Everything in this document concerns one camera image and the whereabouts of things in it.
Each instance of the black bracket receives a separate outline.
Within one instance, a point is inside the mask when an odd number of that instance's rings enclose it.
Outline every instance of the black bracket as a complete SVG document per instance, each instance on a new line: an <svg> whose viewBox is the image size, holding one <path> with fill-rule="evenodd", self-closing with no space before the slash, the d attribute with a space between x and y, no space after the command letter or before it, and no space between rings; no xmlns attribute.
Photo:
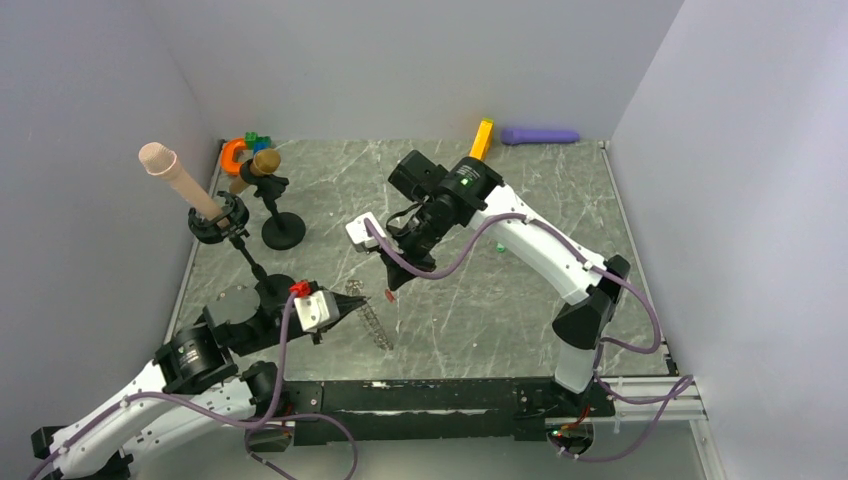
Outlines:
<svg viewBox="0 0 848 480"><path fill-rule="evenodd" d="M523 383L514 390L517 412L513 437L519 441L545 439L545 419L551 417L579 417L583 408L589 408L589 417L612 417L615 405L607 400L607 393L592 382L584 392L585 404L575 405L563 387L556 382L547 384Z"/></svg>
<svg viewBox="0 0 848 480"><path fill-rule="evenodd" d="M244 206L244 202L237 195L229 192L219 191L219 197L224 198L221 207L223 213L217 217L205 220L192 208L188 211L188 228L191 233L201 242L207 245L221 243L225 238L233 240L239 237L249 237L250 234L244 229L250 219L250 212ZM229 225L221 228L218 222L226 219Z"/></svg>
<svg viewBox="0 0 848 480"><path fill-rule="evenodd" d="M262 177L256 176L250 171L250 166L253 164L253 159L244 162L239 167L239 176L248 185L255 185L256 191L253 196L261 198L265 202L275 202L286 192L286 187L289 186L289 179L286 177L278 177L273 174Z"/></svg>
<svg viewBox="0 0 848 480"><path fill-rule="evenodd" d="M32 453L35 458L44 460L50 455L50 445L53 443L53 435L65 427L41 427L30 435ZM122 457L120 452L115 452L106 464L92 475L79 477L81 480L125 480L130 478L128 465L132 463L133 456ZM64 477L59 469L41 477L41 480L61 480Z"/></svg>
<svg viewBox="0 0 848 480"><path fill-rule="evenodd" d="M288 388L291 413L321 413L324 388L318 382L298 382Z"/></svg>
<svg viewBox="0 0 848 480"><path fill-rule="evenodd" d="M177 332L156 350L153 363L162 369L167 382L162 391L169 394L199 395L238 373L229 350L218 346L205 323Z"/></svg>

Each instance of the round black base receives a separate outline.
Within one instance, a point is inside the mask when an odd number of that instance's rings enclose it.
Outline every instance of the round black base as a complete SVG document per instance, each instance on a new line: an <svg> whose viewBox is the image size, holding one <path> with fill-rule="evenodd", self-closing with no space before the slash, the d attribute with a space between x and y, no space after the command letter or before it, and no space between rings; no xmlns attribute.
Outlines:
<svg viewBox="0 0 848 480"><path fill-rule="evenodd" d="M288 250L294 248L306 235L306 224L303 219L290 212L279 214L283 229L277 227L277 222L269 218L262 225L262 241L273 250Z"/></svg>
<svg viewBox="0 0 848 480"><path fill-rule="evenodd" d="M283 305L289 298L289 287L294 285L294 280L288 275L275 273L268 275L268 281L274 287L276 294L269 292L262 283L256 284L256 291L259 293L259 303L266 311L273 311Z"/></svg>

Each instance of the brown cylinder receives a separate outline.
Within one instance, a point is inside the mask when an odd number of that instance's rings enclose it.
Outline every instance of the brown cylinder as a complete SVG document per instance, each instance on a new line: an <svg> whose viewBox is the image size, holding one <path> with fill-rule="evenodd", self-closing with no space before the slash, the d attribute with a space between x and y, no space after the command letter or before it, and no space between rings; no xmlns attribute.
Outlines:
<svg viewBox="0 0 848 480"><path fill-rule="evenodd" d="M266 148L256 152L256 155L253 156L253 163L251 163L248 168L250 168L250 173L257 177L264 177L276 172L277 168L280 166L280 162L282 162L280 152L273 148ZM234 178L233 182L230 184L230 193L238 195L243 192L248 185L249 184L241 178L241 175L239 175Z"/></svg>

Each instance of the orange ring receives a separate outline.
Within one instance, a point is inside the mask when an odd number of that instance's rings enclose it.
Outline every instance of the orange ring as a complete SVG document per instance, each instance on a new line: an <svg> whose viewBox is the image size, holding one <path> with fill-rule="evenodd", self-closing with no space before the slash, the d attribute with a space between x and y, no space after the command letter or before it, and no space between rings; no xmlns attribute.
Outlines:
<svg viewBox="0 0 848 480"><path fill-rule="evenodd" d="M221 150L221 170L235 177L238 175L241 163L236 161L239 152L247 149L247 143L243 138L234 138L224 144Z"/></svg>

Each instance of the black base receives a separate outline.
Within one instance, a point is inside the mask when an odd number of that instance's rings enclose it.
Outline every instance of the black base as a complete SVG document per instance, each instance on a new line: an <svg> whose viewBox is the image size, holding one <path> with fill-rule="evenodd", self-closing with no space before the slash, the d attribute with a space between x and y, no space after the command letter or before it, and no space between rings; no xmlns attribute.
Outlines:
<svg viewBox="0 0 848 480"><path fill-rule="evenodd" d="M273 218L262 225L262 241L272 250L288 250L296 247L306 235L306 224L303 219L291 212L279 214L283 228L277 226Z"/></svg>
<svg viewBox="0 0 848 480"><path fill-rule="evenodd" d="M291 381L286 382L292 413L330 415L344 424L357 440L421 440L436 438L512 437L517 441L544 441L548 418L571 416L553 400L557 387L550 377L466 378L439 380ZM590 393L590 418L615 415L597 383ZM430 414L428 410L483 410ZM369 413L391 411L395 415ZM298 422L295 445L343 442L332 424Z"/></svg>
<svg viewBox="0 0 848 480"><path fill-rule="evenodd" d="M272 312L286 303L289 298L289 287L294 285L294 280L288 275L275 273L268 275L268 281L274 286L277 292L275 295L266 290L262 283L256 284L256 291L259 293L259 303L265 311Z"/></svg>

